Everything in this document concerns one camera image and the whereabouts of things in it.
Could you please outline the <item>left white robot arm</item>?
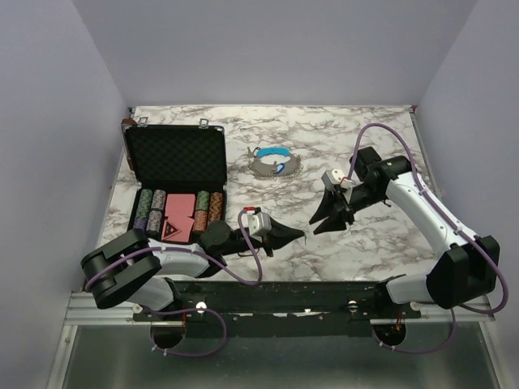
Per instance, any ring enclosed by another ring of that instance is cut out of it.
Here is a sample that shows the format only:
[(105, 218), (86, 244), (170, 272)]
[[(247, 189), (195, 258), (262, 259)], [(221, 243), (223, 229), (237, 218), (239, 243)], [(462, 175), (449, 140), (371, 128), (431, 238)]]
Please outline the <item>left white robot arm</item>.
[(263, 280), (261, 267), (255, 280), (246, 280), (228, 268), (225, 256), (249, 251), (256, 257), (259, 250), (272, 256), (305, 233), (264, 212), (250, 214), (247, 223), (231, 229), (223, 220), (213, 221), (190, 245), (159, 242), (140, 229), (130, 229), (81, 260), (84, 288), (99, 309), (129, 301), (170, 320), (178, 314), (180, 301), (167, 275), (206, 279), (223, 271), (244, 285), (257, 286)]

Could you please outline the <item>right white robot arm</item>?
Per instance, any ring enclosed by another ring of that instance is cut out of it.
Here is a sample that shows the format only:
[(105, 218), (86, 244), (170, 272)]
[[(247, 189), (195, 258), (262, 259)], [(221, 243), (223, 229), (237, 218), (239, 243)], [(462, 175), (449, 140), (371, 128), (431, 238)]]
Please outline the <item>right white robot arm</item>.
[(427, 273), (379, 282), (372, 300), (378, 315), (392, 317), (411, 302), (451, 309), (495, 289), (499, 243), (461, 223), (427, 188), (408, 158), (384, 160), (373, 147), (365, 147), (352, 161), (358, 185), (339, 169), (323, 173), (324, 196), (310, 219), (318, 225), (314, 233), (344, 231), (357, 212), (391, 201), (410, 218), (437, 258)]

